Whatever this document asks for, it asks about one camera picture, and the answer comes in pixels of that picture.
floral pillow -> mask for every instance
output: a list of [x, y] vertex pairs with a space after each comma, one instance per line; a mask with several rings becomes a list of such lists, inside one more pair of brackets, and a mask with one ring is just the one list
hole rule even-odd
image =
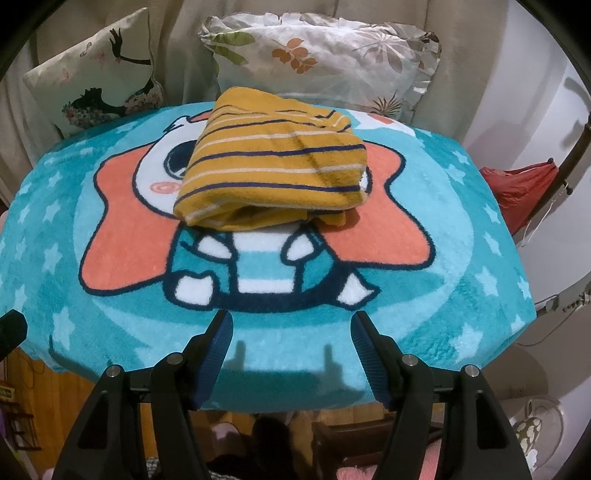
[[439, 64], [433, 33], [317, 14], [210, 17], [200, 37], [222, 92], [257, 88], [409, 122]]
[[27, 72], [24, 82], [41, 109], [69, 137], [164, 103], [152, 74], [147, 8]]

red cloth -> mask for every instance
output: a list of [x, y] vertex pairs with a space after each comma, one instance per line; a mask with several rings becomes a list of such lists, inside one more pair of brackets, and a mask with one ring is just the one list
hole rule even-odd
[[511, 235], [515, 235], [530, 219], [544, 192], [558, 174], [552, 160], [518, 170], [481, 168], [480, 173], [491, 188]]

yellow striped towel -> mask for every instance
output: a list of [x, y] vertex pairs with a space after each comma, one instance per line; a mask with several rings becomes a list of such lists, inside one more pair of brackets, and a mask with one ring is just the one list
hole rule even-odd
[[366, 199], [359, 187], [366, 163], [347, 116], [234, 87], [195, 145], [174, 215], [223, 231], [316, 217], [344, 225], [344, 210]]

orange ear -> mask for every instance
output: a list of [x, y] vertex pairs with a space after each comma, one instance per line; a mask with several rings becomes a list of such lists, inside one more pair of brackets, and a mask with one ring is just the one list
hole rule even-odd
[[432, 245], [427, 235], [386, 192], [385, 183], [402, 167], [400, 156], [389, 148], [365, 143], [372, 191], [367, 201], [347, 211], [344, 226], [318, 223], [320, 233], [337, 257], [345, 262], [407, 265], [429, 261]]
[[150, 145], [108, 159], [95, 175], [105, 214], [80, 267], [88, 290], [137, 288], [166, 272], [178, 220], [151, 211], [132, 189], [135, 169]]

metal bolt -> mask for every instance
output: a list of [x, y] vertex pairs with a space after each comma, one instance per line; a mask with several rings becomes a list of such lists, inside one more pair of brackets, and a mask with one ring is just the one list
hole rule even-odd
[[409, 367], [414, 367], [418, 364], [418, 358], [411, 353], [406, 353], [402, 356], [402, 363]]
[[121, 373], [121, 367], [119, 365], [111, 365], [105, 372], [107, 377], [116, 377]]
[[476, 365], [466, 365], [464, 372], [468, 377], [477, 377], [480, 374], [480, 369]]
[[171, 353], [168, 357], [166, 357], [166, 363], [168, 363], [169, 365], [178, 365], [182, 361], [182, 353]]

